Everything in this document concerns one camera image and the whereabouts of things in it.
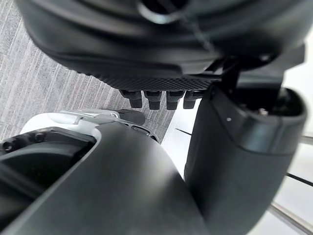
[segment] gray carpet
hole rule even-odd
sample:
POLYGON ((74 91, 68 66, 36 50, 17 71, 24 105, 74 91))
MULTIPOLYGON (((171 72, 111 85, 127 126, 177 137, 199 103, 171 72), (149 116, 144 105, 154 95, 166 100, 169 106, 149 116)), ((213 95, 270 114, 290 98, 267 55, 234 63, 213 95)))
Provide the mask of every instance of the gray carpet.
MULTIPOLYGON (((174 111, 138 109, 162 140, 174 111)), ((127 109, 128 100, 98 79, 54 62, 29 39, 12 0, 0 0, 0 140, 18 134, 34 115, 61 109, 127 109)))

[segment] screw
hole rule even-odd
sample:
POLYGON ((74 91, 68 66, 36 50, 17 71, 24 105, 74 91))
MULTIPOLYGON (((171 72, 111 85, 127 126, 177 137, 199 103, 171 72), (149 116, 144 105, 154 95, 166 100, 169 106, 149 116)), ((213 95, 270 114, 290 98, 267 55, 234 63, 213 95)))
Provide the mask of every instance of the screw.
POLYGON ((2 142, 2 149, 6 152, 11 152, 16 149, 16 141, 13 138, 7 139, 6 141, 2 142))
POLYGON ((45 134, 44 133, 35 134, 35 141, 37 143, 43 142, 44 140, 45 140, 45 134))
POLYGON ((262 116, 267 116, 268 115, 268 111, 266 109, 259 109, 259 114, 262 115, 262 116))
POLYGON ((261 55, 260 56, 260 60, 261 61, 265 61, 265 62, 269 61, 270 60, 270 56, 269 55, 261 55))

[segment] black plastic cover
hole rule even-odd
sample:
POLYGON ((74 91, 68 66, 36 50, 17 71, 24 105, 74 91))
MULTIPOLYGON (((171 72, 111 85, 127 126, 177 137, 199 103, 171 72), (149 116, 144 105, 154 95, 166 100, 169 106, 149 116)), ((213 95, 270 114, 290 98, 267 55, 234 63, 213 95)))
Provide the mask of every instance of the black plastic cover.
POLYGON ((293 91, 292 112, 257 114, 217 86, 205 93, 192 132, 185 181, 213 235, 243 235, 271 204, 306 120, 293 91))
POLYGON ((94 148, 2 235, 207 235, 173 162, 122 123, 97 127, 94 148))
POLYGON ((181 19, 165 25, 141 15, 146 1, 15 2, 51 58, 128 91, 205 90, 210 79, 183 75, 229 55, 270 62, 301 45, 313 22, 310 0, 188 0, 181 19))

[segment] black wire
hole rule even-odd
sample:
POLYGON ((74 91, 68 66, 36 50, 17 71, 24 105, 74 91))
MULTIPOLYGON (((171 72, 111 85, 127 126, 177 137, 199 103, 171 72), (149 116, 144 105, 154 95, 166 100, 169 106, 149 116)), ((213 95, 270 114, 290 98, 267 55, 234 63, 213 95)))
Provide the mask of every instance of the black wire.
POLYGON ((312 183, 311 181, 302 179, 302 178, 300 178, 300 177, 298 177, 298 176, 295 176, 295 175, 292 175, 292 174, 290 174, 290 173, 287 173, 286 176, 288 176, 288 177, 290 177, 290 178, 293 178, 293 179, 295 179, 295 180, 298 180, 298 181, 300 181, 300 182, 302 182, 302 183, 304 183, 304 184, 306 184, 306 185, 309 185, 309 186, 313 187, 313 183, 312 183))

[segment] black plastic housing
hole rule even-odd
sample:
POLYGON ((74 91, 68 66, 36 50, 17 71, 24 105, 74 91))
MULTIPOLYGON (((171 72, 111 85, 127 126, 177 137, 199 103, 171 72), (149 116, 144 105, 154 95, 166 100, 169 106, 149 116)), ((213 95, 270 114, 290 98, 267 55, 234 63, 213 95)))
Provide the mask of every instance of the black plastic housing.
POLYGON ((287 92, 279 115, 248 110, 216 85, 205 93, 184 177, 211 234, 248 233, 279 189, 307 116, 302 99, 287 92))

